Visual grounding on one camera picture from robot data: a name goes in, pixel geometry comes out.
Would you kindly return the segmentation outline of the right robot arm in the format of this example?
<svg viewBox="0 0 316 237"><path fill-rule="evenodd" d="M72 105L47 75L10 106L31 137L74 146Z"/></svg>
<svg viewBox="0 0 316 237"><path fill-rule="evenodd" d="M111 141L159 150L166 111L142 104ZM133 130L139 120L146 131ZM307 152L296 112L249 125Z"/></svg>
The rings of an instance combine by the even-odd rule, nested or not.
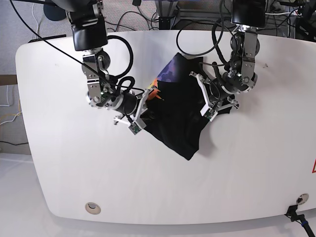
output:
<svg viewBox="0 0 316 237"><path fill-rule="evenodd" d="M122 37L109 36L100 0L56 0L54 3L65 10L71 24L75 51L82 51L82 71L87 78L87 99L94 108L106 108L119 113L115 123L127 124L133 132L146 127L142 114L147 110L146 100L150 89L134 94L135 79L128 76L134 55L131 45ZM120 40L129 52L129 64L123 73L113 76L108 72L111 60L103 50L109 40Z"/></svg>

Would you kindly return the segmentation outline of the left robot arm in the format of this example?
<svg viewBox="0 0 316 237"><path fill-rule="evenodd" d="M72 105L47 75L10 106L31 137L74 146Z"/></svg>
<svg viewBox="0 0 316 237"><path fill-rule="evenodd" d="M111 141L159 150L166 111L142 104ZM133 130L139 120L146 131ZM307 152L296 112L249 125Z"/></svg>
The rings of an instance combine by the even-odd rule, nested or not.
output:
<svg viewBox="0 0 316 237"><path fill-rule="evenodd" d="M257 82L255 69L255 57L260 50L257 30L265 26L264 0L234 0L232 2L232 23L237 25L237 32L232 34L231 57L226 61L219 49L219 39L215 36L215 28L224 25L224 19L212 21L212 40L217 51L223 74L219 71L219 65L212 63L215 78L211 79L206 72L191 76L197 79L201 88L205 105L201 109L202 116L209 120L215 118L219 111L239 107L234 95L241 92L247 93L254 88Z"/></svg>

